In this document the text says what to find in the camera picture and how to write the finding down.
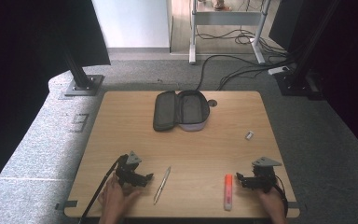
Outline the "orange highlighter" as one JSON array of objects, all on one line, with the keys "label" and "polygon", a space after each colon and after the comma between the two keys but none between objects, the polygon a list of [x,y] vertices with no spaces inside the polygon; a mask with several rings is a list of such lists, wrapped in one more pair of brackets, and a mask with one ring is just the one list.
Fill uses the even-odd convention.
[{"label": "orange highlighter", "polygon": [[232,209],[232,175],[225,175],[224,209]]}]

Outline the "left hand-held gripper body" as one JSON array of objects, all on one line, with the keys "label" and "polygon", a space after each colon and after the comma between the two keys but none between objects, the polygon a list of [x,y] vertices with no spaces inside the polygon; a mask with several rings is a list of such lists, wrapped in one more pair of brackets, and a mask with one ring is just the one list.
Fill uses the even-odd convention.
[{"label": "left hand-held gripper body", "polygon": [[118,183],[121,187],[129,180],[139,180],[135,170],[141,161],[142,160],[133,151],[119,157],[116,176],[118,177]]}]

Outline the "white power strip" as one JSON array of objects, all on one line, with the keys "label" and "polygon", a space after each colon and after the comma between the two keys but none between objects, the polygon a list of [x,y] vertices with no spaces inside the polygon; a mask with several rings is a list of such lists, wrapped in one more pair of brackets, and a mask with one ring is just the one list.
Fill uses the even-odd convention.
[{"label": "white power strip", "polygon": [[269,75],[275,75],[275,74],[279,74],[282,72],[287,72],[289,71],[290,68],[288,66],[280,66],[280,67],[275,67],[275,68],[271,68],[268,70],[268,74]]}]

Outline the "black curtain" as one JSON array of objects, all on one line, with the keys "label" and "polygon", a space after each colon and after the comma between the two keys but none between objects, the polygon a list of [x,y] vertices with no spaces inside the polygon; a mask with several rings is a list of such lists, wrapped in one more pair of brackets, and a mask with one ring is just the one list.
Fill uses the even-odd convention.
[{"label": "black curtain", "polygon": [[305,0],[310,37],[297,67],[319,75],[322,94],[358,139],[358,0]]},{"label": "black curtain", "polygon": [[91,0],[0,0],[0,172],[69,71],[64,46],[83,69],[109,62]]}]

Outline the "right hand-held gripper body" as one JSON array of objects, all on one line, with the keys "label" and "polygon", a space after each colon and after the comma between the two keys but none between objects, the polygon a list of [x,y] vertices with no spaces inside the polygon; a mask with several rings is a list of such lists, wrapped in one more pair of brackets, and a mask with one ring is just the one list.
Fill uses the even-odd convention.
[{"label": "right hand-held gripper body", "polygon": [[282,164],[273,159],[261,157],[253,161],[252,165],[255,178],[261,182],[261,189],[270,191],[270,189],[277,184],[274,167],[281,166]]}]

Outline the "silver pen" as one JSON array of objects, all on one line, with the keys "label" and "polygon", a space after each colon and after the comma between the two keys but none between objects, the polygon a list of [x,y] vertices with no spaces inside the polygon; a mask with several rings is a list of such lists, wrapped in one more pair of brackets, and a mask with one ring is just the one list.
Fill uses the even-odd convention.
[{"label": "silver pen", "polygon": [[165,187],[165,185],[166,185],[166,182],[167,182],[167,180],[168,180],[168,178],[169,178],[171,169],[172,169],[171,166],[169,166],[169,167],[167,168],[167,170],[166,170],[166,172],[165,172],[165,174],[164,174],[164,176],[163,176],[163,178],[162,178],[162,180],[161,180],[161,183],[160,183],[160,185],[159,185],[159,187],[158,187],[158,190],[157,190],[157,192],[156,192],[156,194],[155,194],[155,196],[154,196],[153,205],[156,205],[156,204],[158,203],[158,200],[159,200],[159,197],[160,197],[160,195],[161,195],[161,192],[163,191],[163,189],[164,189],[164,187]]}]

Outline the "white desk frame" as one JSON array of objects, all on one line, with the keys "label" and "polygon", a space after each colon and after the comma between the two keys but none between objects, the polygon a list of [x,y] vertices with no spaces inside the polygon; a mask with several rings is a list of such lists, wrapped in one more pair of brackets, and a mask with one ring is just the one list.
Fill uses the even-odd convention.
[{"label": "white desk frame", "polygon": [[190,0],[190,24],[191,36],[189,44],[189,63],[196,63],[196,32],[199,25],[239,25],[255,26],[255,35],[251,38],[251,46],[259,64],[265,63],[265,59],[259,45],[260,36],[268,15],[271,0],[264,0],[260,11],[214,11],[198,10],[200,2]]}]

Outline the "dark upright panel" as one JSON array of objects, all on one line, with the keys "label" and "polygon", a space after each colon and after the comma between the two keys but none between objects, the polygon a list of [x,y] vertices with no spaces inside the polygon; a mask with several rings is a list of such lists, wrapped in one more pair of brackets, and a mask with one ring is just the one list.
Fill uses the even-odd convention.
[{"label": "dark upright panel", "polygon": [[303,0],[281,0],[269,37],[286,51],[293,51],[297,46],[298,18]]}]

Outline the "person's left hand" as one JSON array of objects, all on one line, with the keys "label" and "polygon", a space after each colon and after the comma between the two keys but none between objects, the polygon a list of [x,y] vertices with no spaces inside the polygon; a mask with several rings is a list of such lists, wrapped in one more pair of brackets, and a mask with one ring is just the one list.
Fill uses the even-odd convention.
[{"label": "person's left hand", "polygon": [[124,190],[119,185],[117,176],[112,175],[98,196],[98,202],[102,206],[101,217],[123,218],[140,195],[141,191],[138,189]]}]

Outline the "person's right hand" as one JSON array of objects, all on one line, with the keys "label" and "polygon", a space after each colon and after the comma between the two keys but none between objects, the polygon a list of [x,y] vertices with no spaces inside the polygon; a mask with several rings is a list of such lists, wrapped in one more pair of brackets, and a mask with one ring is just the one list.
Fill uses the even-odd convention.
[{"label": "person's right hand", "polygon": [[264,192],[262,189],[257,189],[255,192],[269,217],[286,217],[284,212],[284,204],[279,191],[276,189],[271,189],[269,192]]}]

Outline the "dark grey pencil case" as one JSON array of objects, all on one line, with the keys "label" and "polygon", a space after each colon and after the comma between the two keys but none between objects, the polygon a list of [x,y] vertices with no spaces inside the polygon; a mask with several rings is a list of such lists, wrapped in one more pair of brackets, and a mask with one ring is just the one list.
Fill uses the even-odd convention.
[{"label": "dark grey pencil case", "polygon": [[165,132],[179,125],[186,132],[204,128],[210,107],[200,91],[165,91],[155,101],[153,129]]}]

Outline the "black stand with base plate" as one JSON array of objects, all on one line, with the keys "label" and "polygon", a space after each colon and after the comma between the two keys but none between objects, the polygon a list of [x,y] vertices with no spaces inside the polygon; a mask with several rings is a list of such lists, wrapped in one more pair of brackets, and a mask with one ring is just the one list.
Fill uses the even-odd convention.
[{"label": "black stand with base plate", "polygon": [[292,60],[296,67],[275,75],[282,95],[312,98],[321,95],[311,75],[311,68],[317,45],[340,2],[341,0],[303,0],[298,18],[297,46],[293,51],[287,51],[287,59]]},{"label": "black stand with base plate", "polygon": [[103,83],[103,75],[87,75],[71,51],[63,47],[64,59],[73,76],[65,96],[95,96]]}]

